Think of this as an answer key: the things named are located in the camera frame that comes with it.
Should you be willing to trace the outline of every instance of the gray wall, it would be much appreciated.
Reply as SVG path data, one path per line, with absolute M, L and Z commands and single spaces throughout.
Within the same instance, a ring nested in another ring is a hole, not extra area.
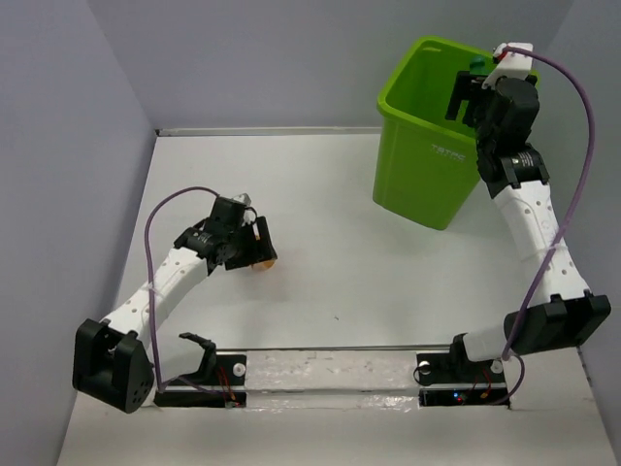
M 572 1 L 89 3 L 155 127 L 173 128 L 377 125 L 377 94 L 417 37 L 542 50 Z
M 618 0 L 576 0 L 546 54 L 579 77 L 589 92 L 597 119 L 592 175 L 567 239 L 587 282 L 596 293 L 607 294 L 613 304 L 612 316 L 585 345 L 584 358 L 608 434 L 621 460 L 621 366 L 616 357 L 621 353 L 619 24 Z M 541 112 L 533 143 L 545 157 L 555 207 L 562 214 L 584 160 L 586 122 L 582 104 L 565 78 L 544 65 L 539 68 Z
M 153 132 L 84 0 L 0 14 L 0 463 L 56 464 L 76 327 L 110 310 Z

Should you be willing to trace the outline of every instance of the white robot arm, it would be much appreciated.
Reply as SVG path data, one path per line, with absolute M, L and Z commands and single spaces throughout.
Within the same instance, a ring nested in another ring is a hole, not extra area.
M 153 346 L 156 373 L 161 369 L 158 388 L 205 364 L 213 365 L 215 344 L 191 333 L 181 334 L 177 348 L 167 351 L 165 363 L 160 364 L 151 335 L 218 265 L 232 270 L 277 259 L 267 220 L 263 216 L 250 220 L 249 209 L 246 195 L 217 197 L 210 216 L 175 240 L 152 283 L 145 283 L 101 321 L 88 319 L 81 325 L 74 355 L 75 389 L 132 413 L 143 404 L 153 385 L 149 346 Z M 149 288 L 154 292 L 152 309 Z

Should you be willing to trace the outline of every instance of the black bracket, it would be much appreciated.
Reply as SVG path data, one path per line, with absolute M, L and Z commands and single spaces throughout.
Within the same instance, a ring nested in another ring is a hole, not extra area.
M 76 333 L 74 388 L 128 414 L 140 408 L 153 387 L 153 371 L 136 337 L 87 319 Z

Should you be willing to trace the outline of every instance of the green bucket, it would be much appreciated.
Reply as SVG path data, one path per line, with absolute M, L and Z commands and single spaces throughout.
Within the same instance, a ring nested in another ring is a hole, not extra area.
M 380 206 L 443 230 L 466 201 L 479 175 L 474 131 L 444 119 L 457 72 L 491 54 L 439 37 L 423 37 L 404 57 L 377 97 L 384 117 L 373 198 Z

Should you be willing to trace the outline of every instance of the wire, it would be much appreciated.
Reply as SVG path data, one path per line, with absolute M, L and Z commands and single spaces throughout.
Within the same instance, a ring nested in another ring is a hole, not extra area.
M 226 372 L 224 371 L 224 368 L 222 366 L 220 366 L 220 372 L 222 373 L 222 378 L 224 379 L 224 382 L 226 383 L 226 387 L 229 390 L 229 396 L 231 397 L 233 401 L 236 401 L 235 393 L 233 393 L 233 390 L 231 389 L 231 383 L 229 382 L 229 378 L 226 376 Z
M 474 389 L 476 388 L 476 384 L 477 384 L 477 383 L 478 383 L 478 376 L 474 376 L 474 383 L 473 383 L 473 386 L 470 388 L 470 390 L 468 390 L 468 391 L 466 392 L 466 396 L 470 395 L 470 394 L 474 391 Z
M 483 376 L 485 376 L 485 379 L 487 380 L 487 390 L 485 391 L 485 393 L 481 394 L 481 398 L 485 399 L 492 391 L 492 379 L 489 377 L 489 374 L 487 374 L 487 371 L 485 369 L 483 369 Z
M 508 360 L 511 346 L 517 339 L 517 336 L 520 330 L 522 329 L 522 326 L 524 325 L 524 320 L 528 312 L 528 305 L 530 304 L 531 299 L 533 298 L 533 295 L 535 294 L 535 291 L 537 287 L 539 286 L 541 279 L 543 278 L 543 274 L 545 273 L 545 270 L 548 264 L 552 260 L 552 256 L 554 255 L 554 252 L 556 250 L 555 249 L 556 245 L 558 245 L 560 241 L 563 239 L 565 232 L 570 226 L 570 222 L 572 221 L 575 208 L 578 205 L 578 201 L 582 197 L 582 191 L 584 190 L 584 186 L 586 185 L 586 180 L 589 175 L 589 170 L 591 168 L 591 162 L 593 160 L 593 153 L 595 150 L 595 117 L 593 115 L 593 108 L 591 107 L 591 102 L 589 101 L 589 98 L 586 95 L 586 90 L 584 90 L 584 87 L 582 87 L 582 85 L 577 81 L 577 79 L 572 75 L 572 73 L 567 68 L 565 68 L 563 65 L 556 63 L 555 61 L 550 60 L 549 58 L 546 58 L 544 56 L 539 55 L 538 53 L 535 53 L 529 50 L 523 50 L 523 49 L 519 49 L 515 47 L 505 47 L 503 49 L 503 52 L 515 52 L 515 53 L 520 53 L 522 55 L 530 56 L 534 58 L 535 60 L 541 61 L 551 66 L 552 68 L 555 68 L 557 71 L 563 74 L 568 80 L 570 80 L 570 82 L 573 84 L 573 87 L 575 87 L 575 90 L 580 95 L 580 99 L 582 100 L 582 104 L 584 105 L 584 110 L 586 111 L 586 118 L 587 118 L 587 123 L 589 127 L 587 150 L 586 150 L 586 156 L 584 157 L 584 164 L 582 166 L 582 173 L 580 173 L 580 178 L 575 187 L 575 192 L 573 193 L 570 206 L 568 207 L 567 212 L 565 213 L 565 218 L 563 218 L 563 222 L 561 223 L 561 226 L 559 227 L 556 233 L 556 236 L 554 237 L 554 240 L 552 240 L 552 244 L 550 245 L 545 257 L 543 258 L 543 261 L 541 265 L 539 266 L 539 269 L 537 270 L 535 277 L 533 278 L 533 282 L 531 283 L 531 285 L 528 288 L 528 291 L 526 292 L 526 296 L 524 296 L 524 300 L 522 301 L 520 310 L 517 313 L 515 322 L 513 323 L 513 326 L 511 327 L 511 332 L 509 333 L 509 336 L 507 338 L 507 343 L 505 344 L 505 348 L 503 349 L 503 360 Z
M 217 381 L 220 382 L 220 386 L 222 387 L 222 398 L 224 399 L 224 406 L 226 406 L 226 388 L 224 387 L 224 380 L 218 371 L 215 371 L 215 374 L 217 375 Z
M 508 401 L 511 398 L 511 396 L 515 394 L 515 392 L 520 388 L 520 386 L 524 382 L 524 377 L 526 376 L 526 365 L 524 364 L 524 359 L 522 359 L 522 356 L 520 356 L 519 354 L 514 354 L 513 357 L 515 357 L 520 363 L 520 375 L 517 378 L 517 382 L 515 383 L 511 391 L 507 393 L 507 395 L 505 395 L 500 400 L 492 401 L 491 403 L 489 403 L 490 405 L 504 404 L 506 401 Z
M 214 191 L 213 189 L 209 189 L 208 187 L 191 186 L 185 189 L 180 189 L 179 191 L 174 192 L 173 194 L 169 195 L 168 197 L 160 201 L 160 203 L 157 204 L 155 208 L 149 214 L 147 218 L 147 223 L 145 224 L 145 255 L 147 256 L 147 284 L 148 284 L 148 328 L 149 328 L 149 333 L 150 333 L 150 338 L 151 338 L 151 350 L 153 351 L 153 366 L 154 366 L 154 371 L 155 371 L 155 381 L 157 384 L 157 391 L 159 391 L 160 393 L 162 393 L 166 389 L 166 384 L 169 383 L 170 381 L 166 381 L 165 383 L 162 381 L 162 368 L 160 366 L 159 348 L 157 346 L 157 324 L 155 322 L 155 289 L 153 289 L 154 287 L 153 280 L 154 280 L 155 274 L 153 271 L 153 256 L 151 255 L 151 246 L 150 246 L 150 240 L 149 240 L 148 234 L 151 228 L 151 223 L 153 222 L 153 219 L 155 218 L 155 215 L 159 212 L 159 210 L 162 207 L 164 207 L 166 204 L 168 204 L 170 201 L 175 199 L 176 197 L 181 196 L 182 194 L 186 192 L 190 192 L 190 191 L 206 191 L 210 194 L 213 194 L 215 197 L 220 196 L 216 191 Z M 202 386 L 197 385 L 196 383 L 193 383 L 186 378 L 178 377 L 178 379 L 182 381 L 183 383 L 186 383 L 196 388 L 199 391 L 209 392 L 208 390 L 205 390 Z

